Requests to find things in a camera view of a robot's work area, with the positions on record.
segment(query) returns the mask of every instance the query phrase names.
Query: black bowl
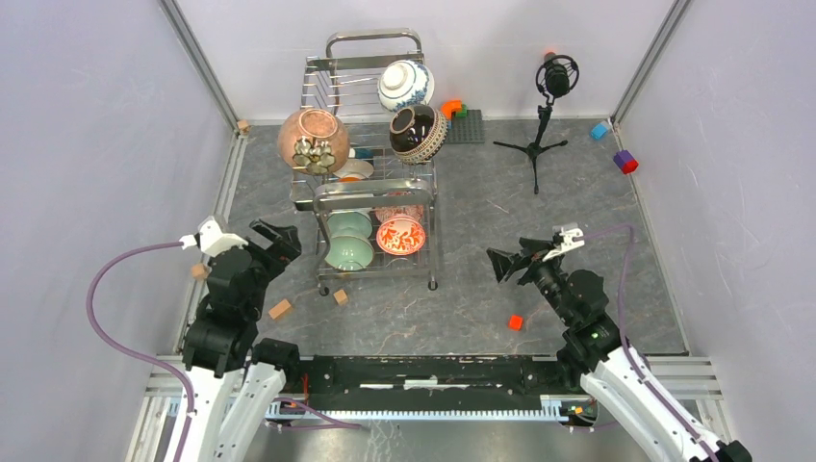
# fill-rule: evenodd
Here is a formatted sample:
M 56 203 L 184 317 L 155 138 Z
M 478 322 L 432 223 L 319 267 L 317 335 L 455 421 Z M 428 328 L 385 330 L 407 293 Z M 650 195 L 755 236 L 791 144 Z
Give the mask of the black bowl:
M 446 135 L 445 116 L 424 104 L 404 108 L 391 120 L 391 148 L 405 164 L 419 164 L 433 157 Z

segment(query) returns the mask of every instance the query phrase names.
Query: microphone stand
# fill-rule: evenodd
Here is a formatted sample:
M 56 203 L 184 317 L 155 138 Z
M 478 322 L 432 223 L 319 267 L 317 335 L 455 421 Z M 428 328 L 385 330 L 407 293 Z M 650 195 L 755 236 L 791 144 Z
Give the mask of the microphone stand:
M 508 144 L 506 142 L 501 142 L 501 141 L 493 141 L 493 144 L 496 144 L 496 145 L 499 145 L 499 146 L 504 146 L 504 147 L 510 147 L 510 148 L 513 148 L 513 149 L 517 149 L 517 150 L 519 150 L 519 151 L 521 151 L 521 152 L 523 152 L 524 154 L 527 155 L 527 158 L 529 158 L 530 162 L 533 165 L 533 179 L 535 181 L 535 186 L 533 188 L 533 193 L 535 193 L 535 194 L 538 194 L 538 171 L 537 171 L 537 168 L 536 168 L 536 164 L 537 164 L 536 161 L 538 160 L 539 154 L 541 154 L 543 152 L 547 152 L 550 149 L 552 149 L 553 147 L 566 146 L 567 145 L 567 140 L 563 140 L 561 142 L 557 142 L 555 144 L 550 144 L 550 145 L 547 145 L 547 146 L 542 146 L 541 145 L 541 138 L 544 136 L 544 131 L 547 130 L 547 125 L 549 123 L 549 117 L 550 116 L 552 116 L 552 101 L 548 100 L 546 107 L 542 107 L 542 106 L 538 107 L 538 119 L 540 120 L 540 122 L 538 124 L 538 133 L 536 134 L 535 141 L 528 144 L 527 147 L 518 146 L 516 144 Z

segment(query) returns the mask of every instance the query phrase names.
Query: white wall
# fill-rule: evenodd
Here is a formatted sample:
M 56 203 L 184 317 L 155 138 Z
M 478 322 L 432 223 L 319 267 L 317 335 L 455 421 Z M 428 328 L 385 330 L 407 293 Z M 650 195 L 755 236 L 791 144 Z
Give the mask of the white wall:
M 816 452 L 814 17 L 695 2 L 623 122 L 690 342 L 756 461 Z
M 3 2 L 0 63 L 0 460 L 122 460 L 149 368 L 94 335 L 86 289 L 195 229 L 230 133 L 154 1 Z M 102 325 L 167 352 L 195 259 L 111 271 Z
M 487 116 L 535 116 L 533 84 L 550 48 L 572 55 L 581 81 L 561 116 L 609 115 L 672 0 L 179 0 L 239 116 L 283 119 L 300 106 L 305 57 L 339 31 L 410 27 L 436 77 L 432 103 L 459 98 Z M 371 54 L 356 44 L 344 56 Z M 388 45 L 405 52 L 413 43 Z

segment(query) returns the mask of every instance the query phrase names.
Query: metal rack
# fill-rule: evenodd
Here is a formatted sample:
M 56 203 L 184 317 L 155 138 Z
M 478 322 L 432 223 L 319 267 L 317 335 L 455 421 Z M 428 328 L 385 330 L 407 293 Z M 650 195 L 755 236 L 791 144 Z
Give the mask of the metal rack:
M 335 58 L 333 45 L 352 40 L 411 39 L 417 49 L 404 54 Z M 373 175 L 364 180 L 342 183 L 331 175 L 316 177 L 293 172 L 291 199 L 299 211 L 315 214 L 318 222 L 315 274 L 322 295 L 329 289 L 324 282 L 331 279 L 427 275 L 428 289 L 436 290 L 439 265 L 439 229 L 436 214 L 436 169 L 433 161 L 406 166 L 389 146 L 385 124 L 370 123 L 387 113 L 377 96 L 377 81 L 383 69 L 398 60 L 424 63 L 421 41 L 410 29 L 380 29 L 337 33 L 326 43 L 326 57 L 307 58 L 300 98 L 301 109 L 317 108 L 333 113 L 347 124 L 352 146 L 373 154 Z M 383 252 L 376 242 L 379 222 L 372 212 L 377 207 L 420 205 L 421 225 L 426 233 L 425 245 L 416 253 L 395 256 Z M 369 214 L 374 231 L 369 237 L 374 259 L 365 269 L 340 271 L 325 263 L 331 248 L 328 218 L 332 212 L 363 209 Z

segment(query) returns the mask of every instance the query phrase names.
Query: gray marble floor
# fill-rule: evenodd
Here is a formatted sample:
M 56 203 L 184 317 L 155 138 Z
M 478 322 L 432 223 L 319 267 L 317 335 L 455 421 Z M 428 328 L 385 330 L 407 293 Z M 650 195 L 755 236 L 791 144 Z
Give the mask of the gray marble floor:
M 296 213 L 289 199 L 291 173 L 274 147 L 278 127 L 254 127 L 231 226 L 247 234 L 255 218 L 294 224 L 304 245 L 303 256 L 267 292 L 267 308 L 283 298 L 294 308 L 279 321 L 264 316 L 261 335 L 296 343 L 304 354 L 554 353 L 563 345 L 561 322 L 534 287 L 499 286 L 485 248 L 515 251 L 520 236 L 548 239 L 557 224 L 577 222 L 591 233 L 630 222 L 638 234 L 626 284 L 629 338 L 645 353 L 682 352 L 637 197 L 612 162 L 614 140 L 592 140 L 595 121 L 554 120 L 544 142 L 570 143 L 540 158 L 536 196 L 523 153 L 491 141 L 527 144 L 537 123 L 490 121 L 485 124 L 488 143 L 447 145 L 436 156 L 443 251 L 439 290 L 428 291 L 422 277 L 332 281 L 332 290 L 348 293 L 345 306 L 318 294 L 313 275 L 317 225 L 312 215 Z M 351 132 L 367 133 L 354 127 Z M 626 241 L 622 234 L 592 242 L 569 254 L 563 265 L 605 278 L 613 317 Z M 521 332 L 506 326 L 514 314 L 525 319 Z

